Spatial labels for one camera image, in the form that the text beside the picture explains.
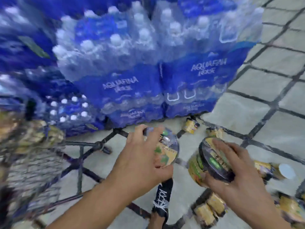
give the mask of person's right hand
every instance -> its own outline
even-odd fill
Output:
[[[276,225],[280,228],[290,228],[277,212],[248,151],[235,143],[218,139],[214,139],[213,142],[216,148],[226,155],[235,173],[235,179],[226,184],[215,180],[207,173],[204,181],[212,191],[252,228],[269,229],[276,228]]]

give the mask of hand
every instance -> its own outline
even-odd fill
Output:
[[[235,179],[230,184],[225,184],[207,173],[204,179],[206,184],[252,228],[271,228],[278,222],[281,222],[281,228],[288,228],[285,227],[288,223],[276,211],[272,197],[266,191],[248,151],[235,143],[224,143],[218,139],[213,142],[226,155]]]
[[[130,195],[130,201],[146,194],[153,187],[173,176],[173,166],[156,168],[155,152],[164,128],[156,127],[144,141],[143,130],[146,125],[135,127],[129,133],[126,145],[117,158],[107,179],[123,186]]]

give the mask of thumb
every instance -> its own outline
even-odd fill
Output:
[[[173,165],[155,169],[160,182],[166,181],[173,177]]]
[[[218,194],[223,199],[225,188],[227,186],[224,182],[216,180],[208,172],[205,173],[204,182],[213,192]]]

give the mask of shoe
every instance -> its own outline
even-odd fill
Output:
[[[171,191],[173,189],[173,179],[169,179],[165,182],[162,182],[158,185],[156,199],[153,204],[152,212],[157,212],[160,217],[164,217],[164,223],[162,227],[166,224],[169,213],[168,213],[168,204],[170,201]]]

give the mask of person's left hand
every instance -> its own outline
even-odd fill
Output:
[[[124,185],[124,191],[132,196],[131,201],[146,194],[154,186],[173,176],[173,166],[156,168],[155,152],[164,128],[156,127],[144,141],[143,130],[146,125],[135,127],[130,132],[126,145],[117,158],[107,179]]]

